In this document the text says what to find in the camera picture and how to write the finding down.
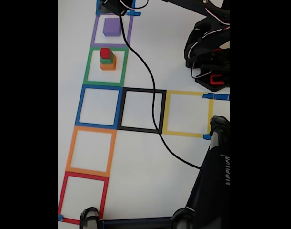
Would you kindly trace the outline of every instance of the blue tape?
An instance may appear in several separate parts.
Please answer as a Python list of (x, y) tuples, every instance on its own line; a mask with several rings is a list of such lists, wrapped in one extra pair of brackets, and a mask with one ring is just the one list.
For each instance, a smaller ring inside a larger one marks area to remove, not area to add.
[(101, 15), (101, 13), (99, 12), (99, 5), (100, 5), (100, 0), (97, 0), (96, 15)]
[(203, 135), (203, 139), (211, 140), (211, 136), (210, 135)]
[(215, 94), (215, 93), (207, 93), (203, 94), (203, 98), (207, 99), (216, 99), (216, 100), (226, 100), (230, 101), (230, 95), (229, 94)]
[(130, 10), (129, 12), (126, 13), (128, 16), (140, 16), (141, 12), (135, 12), (135, 10)]
[[(95, 123), (80, 123), (80, 115), (81, 115), (81, 110), (82, 110), (82, 105), (83, 105), (85, 90), (87, 88), (92, 88), (92, 89), (107, 89), (107, 90), (116, 90), (116, 91), (119, 91), (119, 93), (118, 93), (118, 100), (117, 100), (117, 106), (116, 106), (116, 113), (115, 113), (115, 118), (114, 118), (114, 121), (113, 121), (113, 125), (102, 125), (102, 124), (95, 124)], [(120, 115), (120, 106), (121, 106), (122, 92), (123, 92), (123, 87), (83, 84), (82, 91), (81, 91), (81, 94), (80, 94), (80, 101), (79, 101), (79, 106), (78, 106), (77, 117), (75, 119), (75, 125), (78, 125), (78, 126), (87, 126), (87, 127), (96, 127), (96, 128), (117, 129), (119, 115)]]
[(64, 221), (64, 217), (61, 214), (59, 214), (59, 221)]

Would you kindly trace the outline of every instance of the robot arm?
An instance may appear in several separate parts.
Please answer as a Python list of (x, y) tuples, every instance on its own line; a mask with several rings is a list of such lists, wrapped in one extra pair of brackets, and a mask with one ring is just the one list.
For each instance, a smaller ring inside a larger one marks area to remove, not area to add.
[[(184, 48), (186, 67), (200, 68), (204, 77), (195, 78), (195, 82), (215, 92), (230, 85), (230, 49), (218, 48), (230, 40), (230, 0), (224, 0), (222, 8), (209, 0), (162, 0), (206, 16), (196, 23)], [(131, 8), (133, 0), (122, 0)], [(100, 13), (125, 15), (129, 9), (119, 0), (100, 0)], [(222, 76), (223, 84), (211, 81)]]

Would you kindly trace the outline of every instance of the black square outline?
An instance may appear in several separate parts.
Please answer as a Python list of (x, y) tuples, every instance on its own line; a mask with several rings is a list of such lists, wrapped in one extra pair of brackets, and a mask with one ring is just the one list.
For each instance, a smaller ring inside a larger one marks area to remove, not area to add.
[[(149, 93), (153, 93), (153, 89), (123, 87), (121, 106), (120, 106), (120, 114), (119, 114), (119, 120), (118, 120), (117, 129), (118, 130), (128, 130), (128, 131), (137, 131), (137, 132), (145, 132), (145, 133), (157, 134), (157, 130), (155, 130), (155, 129), (145, 129), (145, 128), (122, 126), (122, 118), (123, 118), (123, 112), (124, 112), (124, 106), (125, 106), (125, 98), (126, 98), (126, 92), (127, 91), (129, 91), (129, 92), (149, 92)], [(164, 109), (165, 109), (165, 100), (166, 100), (166, 90), (156, 89), (155, 93), (161, 93), (162, 94), (161, 109), (160, 109), (160, 120), (159, 120), (159, 127), (158, 127), (159, 133), (162, 134), (163, 119), (164, 119)]]

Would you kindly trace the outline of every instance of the white wire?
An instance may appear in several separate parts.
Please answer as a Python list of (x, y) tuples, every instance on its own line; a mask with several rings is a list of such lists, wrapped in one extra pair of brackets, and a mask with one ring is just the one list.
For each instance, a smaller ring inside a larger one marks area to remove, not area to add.
[[(209, 35), (209, 34), (212, 34), (212, 33), (215, 33), (215, 32), (218, 32), (218, 31), (222, 31), (222, 30), (227, 30), (227, 29), (229, 29), (230, 28), (230, 26), (228, 26), (228, 27), (226, 27), (225, 29), (218, 29), (218, 30), (214, 30), (214, 31), (211, 31), (211, 32), (206, 32), (205, 34), (204, 34), (204, 36), (202, 37), (202, 39), (203, 38), (205, 38), (207, 35)], [(195, 42), (191, 47), (190, 47), (190, 50), (189, 50), (189, 52), (188, 52), (188, 58), (190, 58), (190, 53), (191, 53), (191, 51), (192, 51), (192, 48), (194, 48), (194, 46), (197, 44), (198, 42)]]
[(208, 74), (210, 74), (210, 73), (212, 72), (212, 70), (210, 70), (208, 73), (205, 73), (205, 74), (202, 74), (202, 75), (198, 75), (198, 76), (193, 77), (194, 64), (195, 64), (195, 63), (193, 63), (192, 71), (191, 71), (191, 76), (192, 76), (193, 79), (201, 78), (201, 77), (203, 77), (203, 76), (205, 76), (205, 75), (208, 75)]
[(126, 4), (124, 4), (124, 3), (122, 2), (122, 0), (119, 0), (119, 1), (122, 3), (123, 6), (125, 6), (126, 8), (128, 8), (128, 9), (130, 9), (130, 10), (139, 10), (139, 9), (142, 9), (142, 8), (146, 7), (147, 4), (149, 3), (149, 0), (147, 0), (146, 4), (145, 4), (144, 6), (133, 7), (133, 8), (132, 8), (132, 7), (129, 7), (129, 6), (127, 6)]
[(225, 22), (223, 22), (222, 20), (220, 20), (217, 16), (215, 16), (213, 13), (211, 13), (207, 8), (205, 8), (205, 9), (206, 9), (206, 11), (207, 11), (210, 15), (212, 15), (213, 17), (215, 17), (215, 19), (218, 20), (220, 23), (222, 23), (222, 24), (224, 24), (224, 25), (230, 25), (230, 23), (225, 23)]

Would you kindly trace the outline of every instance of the orange block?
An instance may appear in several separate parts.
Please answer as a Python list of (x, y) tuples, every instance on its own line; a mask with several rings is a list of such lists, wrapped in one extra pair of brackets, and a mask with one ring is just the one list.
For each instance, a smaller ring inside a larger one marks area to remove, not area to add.
[(113, 55), (113, 62), (112, 63), (100, 63), (100, 68), (102, 70), (116, 70), (116, 63), (117, 58), (115, 55)]

